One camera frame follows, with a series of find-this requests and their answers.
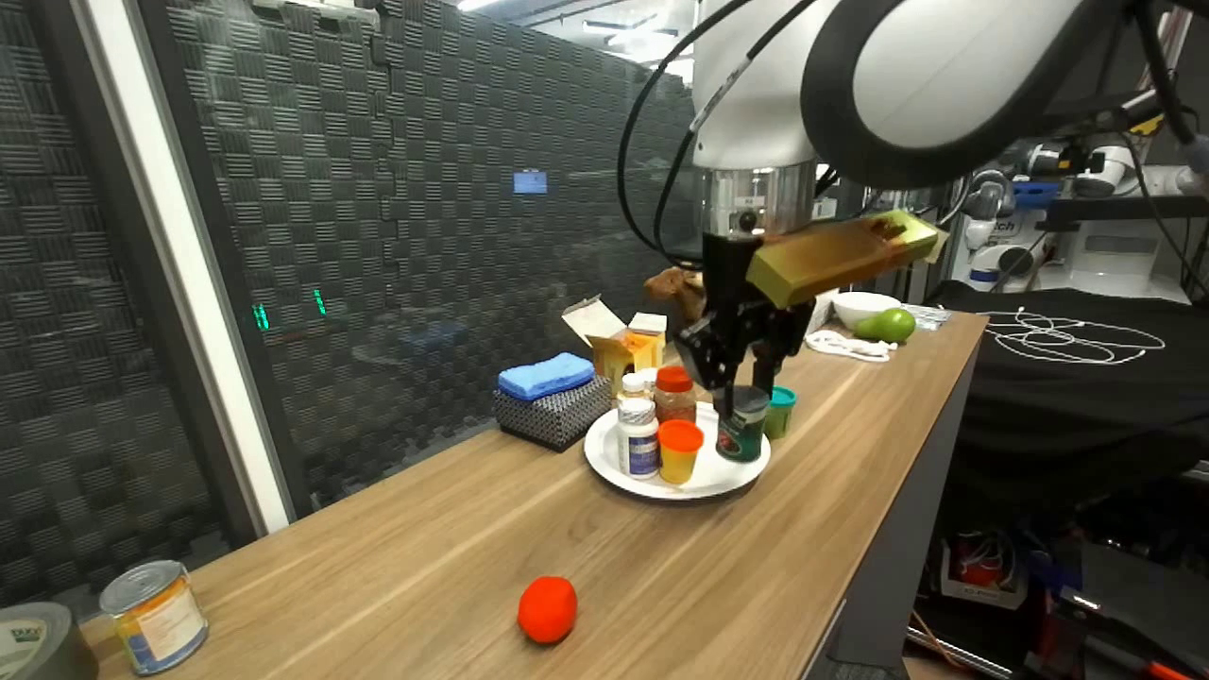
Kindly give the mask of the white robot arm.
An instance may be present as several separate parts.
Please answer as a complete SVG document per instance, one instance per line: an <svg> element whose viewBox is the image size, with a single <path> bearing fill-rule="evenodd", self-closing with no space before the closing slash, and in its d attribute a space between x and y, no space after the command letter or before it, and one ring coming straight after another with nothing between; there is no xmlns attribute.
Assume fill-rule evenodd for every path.
<svg viewBox="0 0 1209 680"><path fill-rule="evenodd" d="M952 181L1022 136L1183 123L1162 44L1149 92L1069 104L1062 87L1095 35L1152 19L1152 0L721 0L700 19L692 160L711 173L823 161L856 185ZM813 299L920 254L894 221L803 219L774 238L702 243L706 317L681 342L730 393L739 366L771 385L803 338Z"/></svg>

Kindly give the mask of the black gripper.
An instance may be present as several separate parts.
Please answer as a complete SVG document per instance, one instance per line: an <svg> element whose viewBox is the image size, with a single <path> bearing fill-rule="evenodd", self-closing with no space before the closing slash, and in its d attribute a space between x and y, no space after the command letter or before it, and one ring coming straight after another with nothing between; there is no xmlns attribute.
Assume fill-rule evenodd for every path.
<svg viewBox="0 0 1209 680"><path fill-rule="evenodd" d="M750 352L750 385L771 393L783 357L803 338L813 304L777 308L750 278L760 238L706 234L702 238L702 317L688 328L688 352L706 366L717 419L734 414L734 379Z"/></svg>

